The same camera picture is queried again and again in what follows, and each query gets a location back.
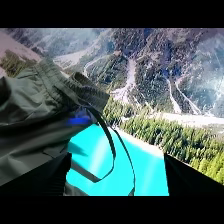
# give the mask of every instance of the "mountain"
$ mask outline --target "mountain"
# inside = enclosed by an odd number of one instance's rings
[[[125,103],[224,118],[223,28],[6,28],[68,75],[80,71]]]

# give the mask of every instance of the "turquoise water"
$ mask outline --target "turquoise water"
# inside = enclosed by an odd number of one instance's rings
[[[91,196],[127,196],[133,188],[133,173],[128,157],[117,137],[111,131],[116,148],[113,172],[104,180],[92,183],[74,170],[67,174],[67,181]],[[136,174],[136,196],[166,196],[168,187],[163,158],[143,151],[127,139],[123,141],[131,156]],[[112,153],[103,129],[92,125],[73,137],[69,143],[72,159],[85,169],[102,178],[112,167]]]

